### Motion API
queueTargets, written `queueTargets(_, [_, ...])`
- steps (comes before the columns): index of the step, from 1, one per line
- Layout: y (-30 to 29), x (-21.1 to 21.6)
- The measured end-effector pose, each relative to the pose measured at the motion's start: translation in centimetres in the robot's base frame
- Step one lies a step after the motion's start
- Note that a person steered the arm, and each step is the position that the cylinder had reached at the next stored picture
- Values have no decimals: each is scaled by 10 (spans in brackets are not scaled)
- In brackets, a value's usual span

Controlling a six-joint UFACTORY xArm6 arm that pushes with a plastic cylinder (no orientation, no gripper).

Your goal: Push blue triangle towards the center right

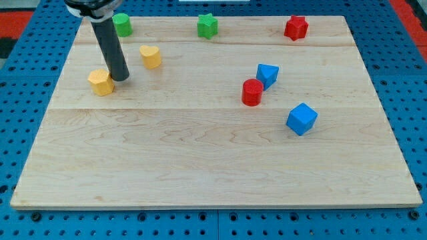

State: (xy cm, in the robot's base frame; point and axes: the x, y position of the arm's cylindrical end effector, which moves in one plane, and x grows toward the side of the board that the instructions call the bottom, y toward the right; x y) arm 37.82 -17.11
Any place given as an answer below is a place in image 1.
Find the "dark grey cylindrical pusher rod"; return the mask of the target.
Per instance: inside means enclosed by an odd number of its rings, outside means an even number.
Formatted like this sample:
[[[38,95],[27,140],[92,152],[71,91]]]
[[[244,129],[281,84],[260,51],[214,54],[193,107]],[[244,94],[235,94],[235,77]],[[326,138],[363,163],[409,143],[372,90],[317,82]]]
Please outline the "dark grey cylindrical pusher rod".
[[[129,77],[129,69],[117,36],[113,19],[99,23],[91,23],[95,37],[100,46],[103,58],[114,81],[125,81]]]

